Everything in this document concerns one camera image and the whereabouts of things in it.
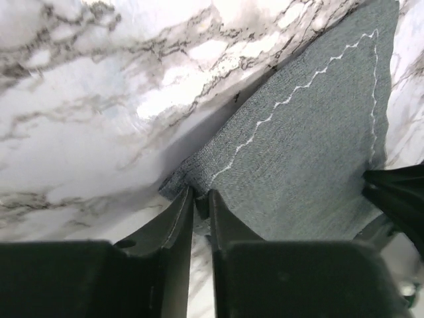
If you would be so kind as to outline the grey cloth napkin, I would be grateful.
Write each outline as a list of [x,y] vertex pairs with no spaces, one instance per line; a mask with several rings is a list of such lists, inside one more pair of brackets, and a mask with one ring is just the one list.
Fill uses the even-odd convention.
[[386,161],[397,1],[367,1],[276,72],[161,185],[216,189],[270,240],[350,240],[379,214],[362,174]]

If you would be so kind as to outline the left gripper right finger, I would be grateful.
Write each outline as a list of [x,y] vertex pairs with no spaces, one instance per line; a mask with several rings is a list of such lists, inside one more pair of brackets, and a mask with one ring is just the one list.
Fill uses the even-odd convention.
[[409,317],[387,266],[350,241],[267,241],[208,194],[218,317]]

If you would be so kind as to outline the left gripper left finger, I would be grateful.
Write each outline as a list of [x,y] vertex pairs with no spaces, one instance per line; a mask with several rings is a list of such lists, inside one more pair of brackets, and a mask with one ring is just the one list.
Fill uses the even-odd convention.
[[2,317],[185,317],[193,192],[116,243],[5,242]]

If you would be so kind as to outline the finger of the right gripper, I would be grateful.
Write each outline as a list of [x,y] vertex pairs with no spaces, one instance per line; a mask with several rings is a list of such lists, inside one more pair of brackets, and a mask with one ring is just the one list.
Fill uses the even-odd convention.
[[363,196],[380,209],[414,245],[423,244],[423,165],[367,170]]

